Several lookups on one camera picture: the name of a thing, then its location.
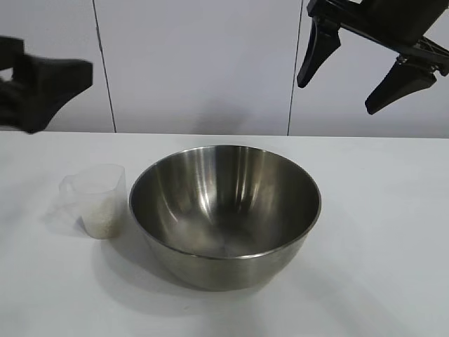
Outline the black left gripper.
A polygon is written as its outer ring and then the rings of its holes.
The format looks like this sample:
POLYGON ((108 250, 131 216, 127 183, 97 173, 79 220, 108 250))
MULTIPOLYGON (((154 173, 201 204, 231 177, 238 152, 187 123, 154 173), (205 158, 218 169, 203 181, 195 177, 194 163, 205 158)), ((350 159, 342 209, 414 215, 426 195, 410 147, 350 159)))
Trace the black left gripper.
POLYGON ((93 63, 24 52, 23 39, 0 36, 0 69, 13 68, 11 80, 1 81, 1 125, 34 134, 93 85, 93 63))

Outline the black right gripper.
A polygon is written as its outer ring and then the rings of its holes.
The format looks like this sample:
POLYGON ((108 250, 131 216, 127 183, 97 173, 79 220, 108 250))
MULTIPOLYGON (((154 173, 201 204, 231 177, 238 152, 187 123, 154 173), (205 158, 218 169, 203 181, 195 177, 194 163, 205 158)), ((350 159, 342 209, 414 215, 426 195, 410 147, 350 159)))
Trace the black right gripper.
POLYGON ((341 46, 339 30, 344 28, 402 55, 366 99, 368 114, 430 88, 436 70, 448 75, 448 50, 424 35, 447 9, 447 1, 310 1, 311 32, 298 87, 305 88, 341 46))

